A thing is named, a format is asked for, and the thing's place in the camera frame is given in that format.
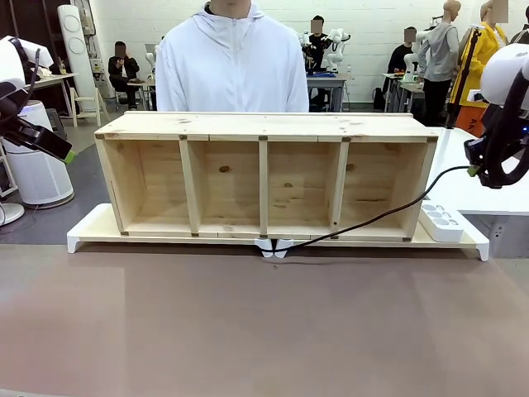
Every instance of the yellow jacket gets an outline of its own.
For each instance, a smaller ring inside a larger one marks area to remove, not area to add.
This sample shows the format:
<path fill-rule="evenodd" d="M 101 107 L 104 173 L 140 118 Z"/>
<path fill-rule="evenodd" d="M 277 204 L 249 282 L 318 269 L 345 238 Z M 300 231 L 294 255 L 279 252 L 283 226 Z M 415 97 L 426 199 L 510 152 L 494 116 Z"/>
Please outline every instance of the yellow jacket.
<path fill-rule="evenodd" d="M 496 53 L 496 51 L 499 50 L 498 40 L 496 39 L 496 35 L 494 35 L 493 28 L 485 22 L 481 22 L 481 25 L 485 27 L 485 30 L 481 31 L 481 36 L 478 38 L 478 42 L 476 43 L 476 47 L 472 55 L 472 60 L 470 61 L 469 76 L 466 79 L 465 89 L 463 90 L 463 96 L 460 100 L 461 106 L 473 106 L 475 108 L 486 108 L 488 106 L 487 103 L 468 102 L 466 100 L 469 97 L 469 92 L 471 89 L 479 89 L 479 82 L 481 80 L 481 74 L 483 73 L 485 65 L 487 64 L 488 60 L 490 60 Z M 502 40 L 505 41 L 505 45 L 507 45 L 508 39 L 505 36 L 502 28 L 496 25 L 496 29 L 498 30 L 500 37 L 502 37 Z M 465 67 L 466 60 L 469 56 L 471 38 L 472 33 L 470 33 L 469 40 L 465 47 L 465 52 L 462 56 L 461 70 L 457 75 L 454 88 L 452 89 L 452 94 L 450 96 L 451 103 L 454 103 L 457 89 L 460 86 L 461 71 Z"/>

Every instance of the white chair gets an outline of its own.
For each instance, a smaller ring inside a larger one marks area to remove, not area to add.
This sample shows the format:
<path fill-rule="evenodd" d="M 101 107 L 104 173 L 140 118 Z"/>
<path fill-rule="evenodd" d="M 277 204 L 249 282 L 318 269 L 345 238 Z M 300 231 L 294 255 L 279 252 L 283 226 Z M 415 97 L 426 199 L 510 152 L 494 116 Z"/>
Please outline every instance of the white chair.
<path fill-rule="evenodd" d="M 105 116 L 107 117 L 107 120 L 110 121 L 110 116 L 108 116 L 107 107 L 105 106 L 105 101 L 103 101 L 101 93 L 99 92 L 99 88 L 95 89 L 93 97 L 80 97 L 77 95 L 77 91 L 75 91 L 75 88 L 69 89 L 69 95 L 70 95 L 70 102 L 72 106 L 72 113 L 74 116 L 74 127 L 77 126 L 77 119 L 78 118 L 90 118 L 95 117 L 98 121 L 98 127 L 101 126 L 101 111 L 105 113 Z M 94 111 L 93 112 L 87 112 L 83 107 L 83 102 L 94 102 Z M 79 103 L 79 110 L 80 113 L 76 114 L 75 112 L 75 103 Z"/>

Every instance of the wooden box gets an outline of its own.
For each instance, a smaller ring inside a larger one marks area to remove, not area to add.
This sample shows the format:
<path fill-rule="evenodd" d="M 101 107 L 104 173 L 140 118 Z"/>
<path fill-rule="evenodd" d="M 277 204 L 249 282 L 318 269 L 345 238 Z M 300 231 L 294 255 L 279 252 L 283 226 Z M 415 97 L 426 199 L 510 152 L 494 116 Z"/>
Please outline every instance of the wooden box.
<path fill-rule="evenodd" d="M 123 235 L 309 239 L 415 199 L 437 133 L 404 114 L 128 112 L 96 138 Z M 338 238 L 406 241 L 419 210 Z"/>

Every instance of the black backpack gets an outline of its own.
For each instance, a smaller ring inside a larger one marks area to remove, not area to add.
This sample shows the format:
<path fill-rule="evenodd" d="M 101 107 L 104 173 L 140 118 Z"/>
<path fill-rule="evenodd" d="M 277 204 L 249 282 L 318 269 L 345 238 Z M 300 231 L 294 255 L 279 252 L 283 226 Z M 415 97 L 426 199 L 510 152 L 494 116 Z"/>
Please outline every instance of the black backpack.
<path fill-rule="evenodd" d="M 384 110 L 386 108 L 386 100 L 381 88 L 375 88 L 373 90 L 373 109 Z"/>

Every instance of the white wall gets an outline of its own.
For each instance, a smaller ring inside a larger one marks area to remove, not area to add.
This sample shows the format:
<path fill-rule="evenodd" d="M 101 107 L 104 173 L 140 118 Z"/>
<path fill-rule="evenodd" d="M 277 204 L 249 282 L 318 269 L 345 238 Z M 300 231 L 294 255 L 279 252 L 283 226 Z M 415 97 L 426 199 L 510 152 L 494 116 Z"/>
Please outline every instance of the white wall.
<path fill-rule="evenodd" d="M 351 102 L 371 102 L 375 87 L 383 82 L 393 49 L 402 43 L 403 30 L 428 27 L 442 14 L 444 0 L 255 0 L 269 16 L 297 31 L 310 30 L 316 14 L 325 17 L 324 31 L 343 27 L 353 35 L 346 47 L 344 69 L 352 66 L 354 81 L 348 84 Z M 170 29 L 198 11 L 205 0 L 90 0 L 105 61 L 113 55 L 114 42 L 125 41 L 145 78 L 150 66 L 145 43 L 160 41 Z M 481 0 L 461 0 L 455 22 L 460 37 L 470 23 L 479 22 Z M 509 23 L 502 24 L 511 38 L 522 29 L 529 2 L 510 0 Z"/>

